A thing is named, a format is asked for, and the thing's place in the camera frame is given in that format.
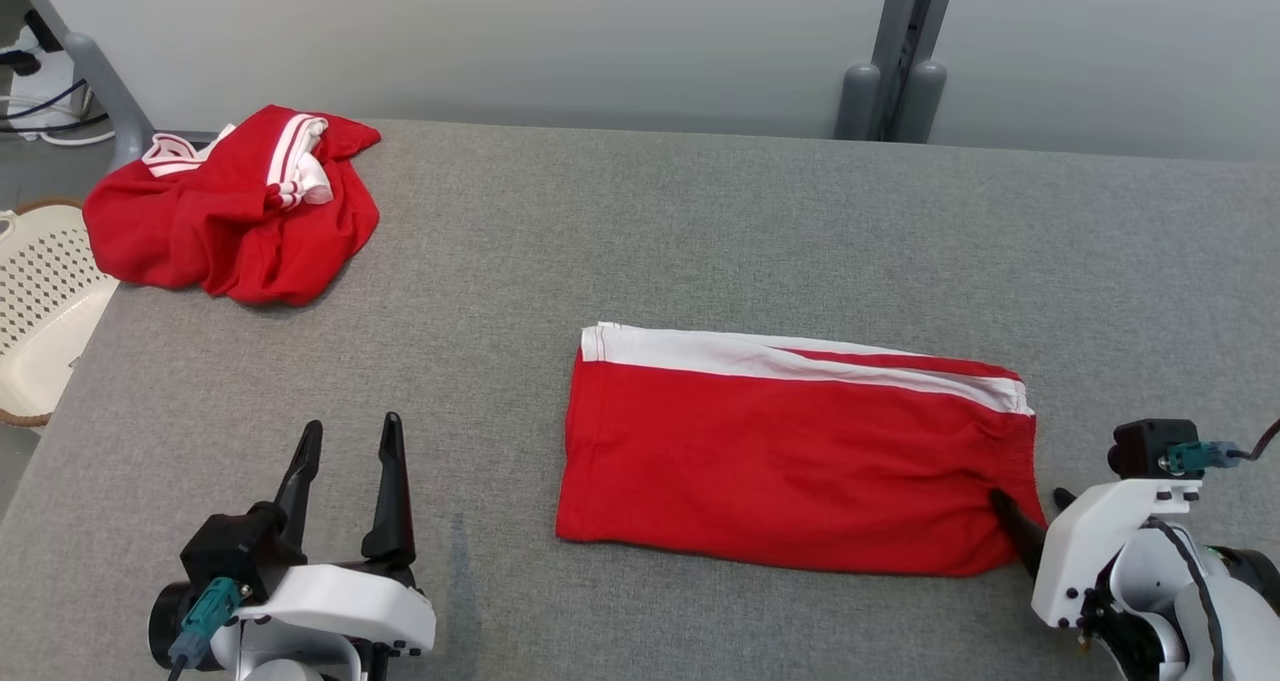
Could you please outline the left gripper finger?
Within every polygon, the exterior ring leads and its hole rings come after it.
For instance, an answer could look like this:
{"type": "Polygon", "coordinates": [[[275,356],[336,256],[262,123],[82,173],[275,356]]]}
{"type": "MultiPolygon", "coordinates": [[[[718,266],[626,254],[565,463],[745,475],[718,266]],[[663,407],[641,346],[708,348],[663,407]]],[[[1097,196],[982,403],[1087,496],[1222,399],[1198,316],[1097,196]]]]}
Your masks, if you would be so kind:
{"type": "Polygon", "coordinates": [[[372,526],[362,539],[362,556],[372,563],[408,567],[416,561],[416,541],[403,422],[397,413],[385,413],[378,458],[378,501],[372,526]]]}
{"type": "Polygon", "coordinates": [[[308,421],[275,497],[275,504],[285,513],[282,538],[298,549],[305,539],[310,485],[317,475],[321,452],[323,422],[308,421]]]}

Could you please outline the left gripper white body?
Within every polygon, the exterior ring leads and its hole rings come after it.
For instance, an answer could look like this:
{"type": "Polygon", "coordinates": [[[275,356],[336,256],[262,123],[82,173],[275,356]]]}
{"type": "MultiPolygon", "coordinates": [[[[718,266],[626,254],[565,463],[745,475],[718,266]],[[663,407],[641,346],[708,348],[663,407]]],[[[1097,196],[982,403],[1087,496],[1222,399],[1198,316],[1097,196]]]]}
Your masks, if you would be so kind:
{"type": "Polygon", "coordinates": [[[387,661],[429,654],[436,614],[420,590],[337,565],[285,572],[260,605],[239,608],[212,640],[236,680],[380,680],[387,661]]]}

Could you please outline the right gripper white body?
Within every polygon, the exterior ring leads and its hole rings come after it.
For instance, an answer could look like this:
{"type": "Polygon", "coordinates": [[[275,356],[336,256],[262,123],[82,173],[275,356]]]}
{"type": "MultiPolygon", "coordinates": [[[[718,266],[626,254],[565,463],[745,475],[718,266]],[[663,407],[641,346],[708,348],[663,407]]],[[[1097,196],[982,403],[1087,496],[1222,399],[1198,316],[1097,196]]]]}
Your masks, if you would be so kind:
{"type": "Polygon", "coordinates": [[[1187,494],[1199,490],[1201,481],[1194,479],[1128,479],[1083,492],[1044,536],[1032,609],[1052,627],[1075,621],[1083,616],[1084,591],[1098,589],[1098,579],[1110,582],[1116,572],[1129,585],[1119,593],[1121,608],[1132,612],[1190,585],[1190,572],[1172,547],[1165,561],[1152,549],[1137,548],[1129,553],[1134,563],[1129,571],[1121,570],[1121,561],[1151,516],[1185,515],[1190,511],[1187,494]]]}

